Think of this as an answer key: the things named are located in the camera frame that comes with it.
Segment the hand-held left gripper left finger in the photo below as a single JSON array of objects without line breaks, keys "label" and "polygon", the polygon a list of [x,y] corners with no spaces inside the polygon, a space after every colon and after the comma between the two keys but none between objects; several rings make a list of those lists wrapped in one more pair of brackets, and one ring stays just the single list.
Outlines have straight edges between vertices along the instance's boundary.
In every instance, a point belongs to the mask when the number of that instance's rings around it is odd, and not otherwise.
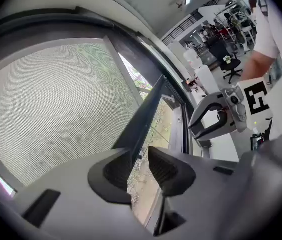
[{"label": "hand-held left gripper left finger", "polygon": [[130,152],[119,148],[63,163],[19,192],[14,205],[36,240],[150,240],[133,214]]}]

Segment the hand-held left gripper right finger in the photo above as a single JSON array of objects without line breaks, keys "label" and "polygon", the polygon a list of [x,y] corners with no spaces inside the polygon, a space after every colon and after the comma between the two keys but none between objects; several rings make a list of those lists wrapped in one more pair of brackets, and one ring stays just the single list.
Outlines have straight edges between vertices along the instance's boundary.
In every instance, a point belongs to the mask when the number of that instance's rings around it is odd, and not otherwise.
[{"label": "hand-held left gripper right finger", "polygon": [[238,212],[241,162],[153,146],[148,161],[162,196],[154,236],[242,236]]}]

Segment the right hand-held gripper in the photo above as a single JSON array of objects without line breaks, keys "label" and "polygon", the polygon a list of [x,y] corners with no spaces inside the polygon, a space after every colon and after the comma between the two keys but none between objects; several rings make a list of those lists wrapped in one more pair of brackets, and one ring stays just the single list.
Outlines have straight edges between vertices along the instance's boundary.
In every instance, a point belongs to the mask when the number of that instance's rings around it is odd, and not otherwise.
[{"label": "right hand-held gripper", "polygon": [[[209,94],[194,110],[188,129],[192,129],[198,141],[209,141],[235,130],[265,132],[273,118],[266,101],[268,91],[265,80],[260,77],[239,81],[236,86]],[[202,123],[206,115],[216,119],[208,128],[204,128]]]}]

